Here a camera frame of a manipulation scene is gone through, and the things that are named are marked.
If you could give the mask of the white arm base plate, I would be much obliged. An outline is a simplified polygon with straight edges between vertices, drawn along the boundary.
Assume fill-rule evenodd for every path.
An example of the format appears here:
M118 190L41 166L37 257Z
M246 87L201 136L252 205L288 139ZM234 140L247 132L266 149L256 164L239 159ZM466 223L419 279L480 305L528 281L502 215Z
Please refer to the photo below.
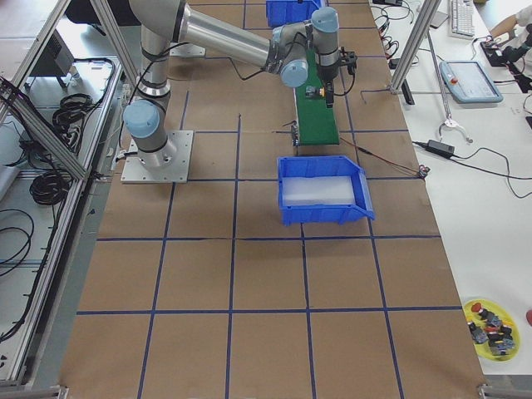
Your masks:
M179 183L188 181L193 131L167 131L167 143L162 150L146 153L138 150L131 140L121 182L125 184Z

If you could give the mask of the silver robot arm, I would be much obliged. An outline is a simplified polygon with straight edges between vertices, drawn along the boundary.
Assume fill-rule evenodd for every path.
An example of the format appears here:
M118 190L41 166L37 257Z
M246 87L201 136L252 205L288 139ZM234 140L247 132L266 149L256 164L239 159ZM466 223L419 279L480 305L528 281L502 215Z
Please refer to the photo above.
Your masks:
M175 88L186 89L183 122L197 134L195 179L226 178L238 159L251 170L275 155L340 153L334 9L276 27L270 37L235 26L241 7L223 6L219 17L185 1L134 1L131 9L141 24L142 71L124 117L143 166L180 163L171 142Z

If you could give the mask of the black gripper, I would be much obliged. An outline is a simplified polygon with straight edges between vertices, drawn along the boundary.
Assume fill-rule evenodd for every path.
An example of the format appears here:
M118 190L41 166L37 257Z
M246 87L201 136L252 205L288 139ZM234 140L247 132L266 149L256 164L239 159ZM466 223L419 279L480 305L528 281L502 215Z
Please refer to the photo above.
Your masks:
M325 83L325 102L327 108L333 107L333 80L338 75L339 61L331 65L318 64L318 77Z

